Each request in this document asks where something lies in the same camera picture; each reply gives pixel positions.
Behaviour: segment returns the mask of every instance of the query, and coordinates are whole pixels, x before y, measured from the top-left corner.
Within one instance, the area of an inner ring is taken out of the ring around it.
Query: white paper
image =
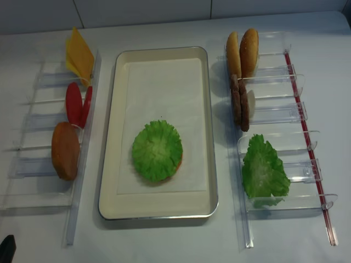
[[[135,171],[132,145],[145,124],[159,119],[177,129],[183,145],[183,160],[173,177],[152,183]],[[200,60],[130,64],[117,193],[205,191],[206,152]]]

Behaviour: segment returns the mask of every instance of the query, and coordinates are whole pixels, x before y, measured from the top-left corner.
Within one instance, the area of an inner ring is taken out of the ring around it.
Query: brown patty
[[[246,92],[246,87],[245,87],[245,81],[243,79],[239,80],[239,94],[247,94]]]
[[[239,91],[239,83],[237,81],[237,75],[231,75],[230,76],[230,90],[233,90],[235,92]]]
[[[59,178],[67,181],[76,178],[79,152],[74,127],[68,122],[57,124],[51,142],[51,159]]]
[[[241,125],[241,106],[240,106],[240,94],[234,90],[231,90],[231,104],[233,109],[234,123]]]
[[[247,132],[250,127],[249,125],[250,110],[248,108],[246,92],[240,95],[240,104],[241,104],[241,121],[242,121],[241,130],[243,132]]]

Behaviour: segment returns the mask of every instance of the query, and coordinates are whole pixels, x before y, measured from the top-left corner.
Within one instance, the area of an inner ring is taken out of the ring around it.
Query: tomato slice
[[[82,129],[84,129],[84,126],[86,125],[86,122],[87,122],[90,104],[92,102],[92,96],[93,96],[93,87],[89,86],[86,92],[86,98],[84,99],[83,111],[82,111],[82,116],[79,124],[79,126]]]
[[[72,82],[66,91],[66,113],[71,124],[79,125],[83,111],[82,95],[78,84]]]

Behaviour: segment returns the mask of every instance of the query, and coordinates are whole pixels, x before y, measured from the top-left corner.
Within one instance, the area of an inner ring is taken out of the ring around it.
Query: cheese slice
[[[73,61],[71,60],[71,57],[68,55],[67,50],[70,45],[71,40],[67,39],[66,40],[66,68],[70,71],[72,71],[74,74],[80,77],[80,74],[78,72],[78,69],[74,65]]]
[[[69,67],[75,68],[75,70],[72,71],[75,73],[78,72],[78,76],[83,78],[83,85],[88,87],[90,85],[90,76],[94,66],[94,56],[75,27],[72,30],[72,36],[67,45],[66,57],[67,56],[69,57]]]

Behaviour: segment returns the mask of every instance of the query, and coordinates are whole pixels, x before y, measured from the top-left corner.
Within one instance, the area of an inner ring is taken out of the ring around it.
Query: green lettuce
[[[134,139],[132,157],[136,171],[157,182],[174,175],[182,161],[182,141],[174,126],[152,121]]]
[[[287,196],[289,193],[290,180],[284,172],[283,162],[272,145],[264,142],[262,134],[255,134],[248,143],[242,183],[249,198]],[[254,206],[277,205],[281,200],[272,198],[271,201],[255,202]]]

